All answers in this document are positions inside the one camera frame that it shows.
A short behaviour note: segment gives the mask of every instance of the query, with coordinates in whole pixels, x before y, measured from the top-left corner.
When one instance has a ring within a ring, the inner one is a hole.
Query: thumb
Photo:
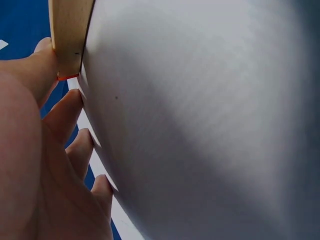
[[[0,61],[0,78],[22,83],[40,106],[57,83],[58,63],[51,39],[42,39],[32,55],[22,59]]]
[[[99,175],[95,178],[91,193],[110,222],[113,190],[106,175]]]

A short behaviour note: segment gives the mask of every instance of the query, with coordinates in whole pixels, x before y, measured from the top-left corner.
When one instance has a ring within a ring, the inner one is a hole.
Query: fingernail
[[[52,42],[51,42],[51,37],[45,37],[41,41],[38,42],[36,45],[34,52],[40,52],[41,50],[44,50],[46,48],[52,48]]]

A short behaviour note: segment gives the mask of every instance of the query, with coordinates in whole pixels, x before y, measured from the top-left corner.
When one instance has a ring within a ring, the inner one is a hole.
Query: wooden edge
[[[48,0],[58,79],[79,74],[94,0]]]

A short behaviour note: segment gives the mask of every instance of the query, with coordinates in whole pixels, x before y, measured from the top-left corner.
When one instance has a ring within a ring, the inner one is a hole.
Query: white panel
[[[96,0],[80,85],[115,196],[146,239],[320,238],[302,12]]]

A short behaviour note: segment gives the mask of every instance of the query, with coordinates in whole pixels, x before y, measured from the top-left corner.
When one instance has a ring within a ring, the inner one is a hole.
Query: finger
[[[89,160],[94,149],[94,142],[87,128],[78,132],[73,143],[65,150],[75,174],[84,180],[88,171]]]
[[[43,119],[55,139],[65,144],[75,126],[83,108],[81,93],[78,89],[70,90]]]
[[[9,76],[27,87],[38,106],[44,103],[48,92],[57,82],[57,72],[57,57],[50,38],[41,40],[36,52],[29,57],[0,61],[0,75]]]
[[[113,191],[106,175],[99,175],[95,178],[91,192],[110,221]]]

